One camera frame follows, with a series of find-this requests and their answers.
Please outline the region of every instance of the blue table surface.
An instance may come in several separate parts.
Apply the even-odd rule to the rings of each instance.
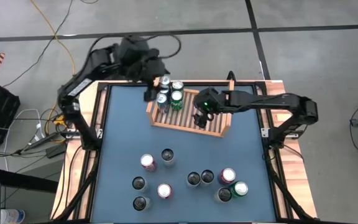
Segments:
[[[237,90],[252,93],[250,86]],[[254,110],[234,114],[230,130],[223,138],[193,134],[151,126],[146,115],[147,103],[142,101],[144,87],[114,86],[111,91],[99,174],[96,184],[93,223],[168,223],[168,222],[249,222],[274,221],[272,196],[257,115]],[[165,168],[161,151],[170,148],[175,154],[175,166]],[[153,173],[140,165],[140,157],[151,154],[157,163]],[[215,179],[204,188],[190,189],[186,177],[192,172],[210,169],[215,175],[231,167],[236,180],[249,186],[248,194],[229,203],[213,198],[221,186]],[[132,180],[142,176],[149,182],[149,191],[139,193]],[[168,183],[173,197],[160,199],[157,186]],[[133,200],[140,196],[151,199],[152,207],[138,212]]]

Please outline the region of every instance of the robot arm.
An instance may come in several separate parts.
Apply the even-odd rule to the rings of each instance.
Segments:
[[[110,76],[112,79],[142,81],[147,84],[144,100],[151,101],[159,92],[154,79],[169,74],[159,51],[149,49],[147,42],[139,37],[124,37],[121,44],[92,50],[97,41],[90,48],[83,68],[58,90],[57,99],[66,121],[73,123],[80,133],[82,148],[90,150],[100,149],[101,141],[86,123],[76,98],[87,86]]]
[[[285,136],[294,132],[303,124],[314,124],[318,121],[317,104],[313,100],[292,93],[277,96],[251,95],[246,91],[222,91],[207,88],[194,98],[194,106],[200,114],[194,115],[195,124],[205,128],[207,121],[212,121],[214,114],[238,113],[249,109],[288,110],[292,117],[279,127],[272,127],[263,137],[268,138],[272,147],[283,147]]]

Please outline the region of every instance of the wooden tray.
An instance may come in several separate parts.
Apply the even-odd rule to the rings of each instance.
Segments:
[[[229,82],[229,89],[234,90],[234,81]],[[194,124],[193,115],[197,109],[193,106],[193,99],[198,94],[198,90],[184,89],[183,108],[173,111],[171,108],[168,113],[162,114],[158,110],[157,102],[152,101],[147,104],[146,113],[150,124],[161,128],[188,131],[197,134],[207,134],[214,137],[223,137],[231,125],[231,114],[218,114],[212,121],[207,121],[206,127],[201,129]]]

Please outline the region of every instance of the slatted wooden tray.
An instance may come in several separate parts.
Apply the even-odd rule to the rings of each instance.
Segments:
[[[229,82],[229,89],[234,89],[234,82]],[[197,134],[207,134],[214,137],[223,137],[231,125],[231,114],[218,114],[212,121],[207,121],[206,127],[201,129],[194,124],[193,115],[198,110],[193,106],[193,99],[198,94],[198,90],[184,89],[183,108],[179,111],[173,111],[169,108],[168,113],[160,113],[157,102],[152,101],[147,105],[146,113],[150,124],[161,128],[176,129],[179,131],[188,131]]]

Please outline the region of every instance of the black can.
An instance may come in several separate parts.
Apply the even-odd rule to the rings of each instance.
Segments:
[[[148,197],[137,197],[134,200],[133,206],[137,211],[147,210],[151,207],[151,201]]]
[[[138,190],[139,192],[146,192],[147,187],[147,181],[143,177],[135,177],[132,181],[132,186],[135,190]]]
[[[173,151],[171,149],[164,149],[161,152],[161,158],[164,161],[164,165],[167,167],[171,167],[175,163],[173,161]]]
[[[214,173],[210,170],[204,170],[201,173],[201,185],[207,186],[212,183],[214,180]]]
[[[187,175],[187,185],[189,187],[197,187],[201,182],[201,177],[196,172],[191,172]]]
[[[215,199],[218,202],[226,203],[226,202],[230,201],[231,197],[232,197],[232,194],[231,194],[230,190],[226,187],[220,188],[215,193]]]

